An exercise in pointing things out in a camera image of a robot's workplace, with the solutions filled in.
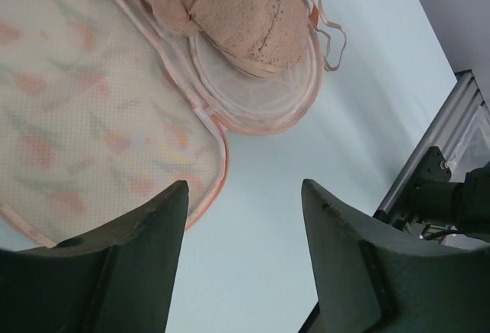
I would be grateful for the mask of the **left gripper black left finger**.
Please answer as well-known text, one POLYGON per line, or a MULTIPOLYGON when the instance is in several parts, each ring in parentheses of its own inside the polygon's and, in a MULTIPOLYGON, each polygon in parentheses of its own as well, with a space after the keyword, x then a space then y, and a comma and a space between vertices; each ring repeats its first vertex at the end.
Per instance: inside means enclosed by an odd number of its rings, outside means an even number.
POLYGON ((1 252, 3 332, 163 332, 188 211, 176 181, 53 248, 1 252))

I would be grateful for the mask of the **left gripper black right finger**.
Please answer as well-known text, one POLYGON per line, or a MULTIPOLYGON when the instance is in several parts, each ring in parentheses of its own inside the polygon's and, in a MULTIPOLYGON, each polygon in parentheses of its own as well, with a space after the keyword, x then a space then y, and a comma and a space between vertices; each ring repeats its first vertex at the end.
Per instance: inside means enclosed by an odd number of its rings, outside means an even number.
POLYGON ((302 183, 302 211, 326 332, 487 332, 489 251, 397 230, 302 183))

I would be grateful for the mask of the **floral mesh laundry bag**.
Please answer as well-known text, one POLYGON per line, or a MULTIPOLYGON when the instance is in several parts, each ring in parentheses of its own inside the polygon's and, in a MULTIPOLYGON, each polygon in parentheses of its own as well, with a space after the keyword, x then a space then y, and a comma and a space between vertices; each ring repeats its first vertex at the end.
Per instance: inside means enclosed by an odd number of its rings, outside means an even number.
POLYGON ((322 76, 315 31, 260 79, 139 0, 1 0, 1 218, 52 247, 183 180, 192 226, 226 181, 226 131, 286 131, 322 76))

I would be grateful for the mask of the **beige lace bra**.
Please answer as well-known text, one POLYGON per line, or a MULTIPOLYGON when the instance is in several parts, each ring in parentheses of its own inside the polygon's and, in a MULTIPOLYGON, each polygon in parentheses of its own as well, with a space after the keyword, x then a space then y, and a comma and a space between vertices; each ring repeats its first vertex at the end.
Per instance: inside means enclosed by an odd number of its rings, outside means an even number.
POLYGON ((310 30, 329 21, 322 0, 142 0, 168 33, 206 34, 237 68, 265 78, 303 59, 310 30))

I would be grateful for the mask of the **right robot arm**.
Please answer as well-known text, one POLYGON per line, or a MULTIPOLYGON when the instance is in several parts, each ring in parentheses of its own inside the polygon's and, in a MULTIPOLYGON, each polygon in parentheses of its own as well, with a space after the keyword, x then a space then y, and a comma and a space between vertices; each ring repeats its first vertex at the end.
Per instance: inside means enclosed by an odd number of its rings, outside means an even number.
POLYGON ((390 205, 374 218, 406 231, 422 224, 419 238, 442 243, 450 235, 463 235, 489 242, 489 166, 465 174, 464 181, 452 182, 452 172, 437 146, 427 149, 390 205))

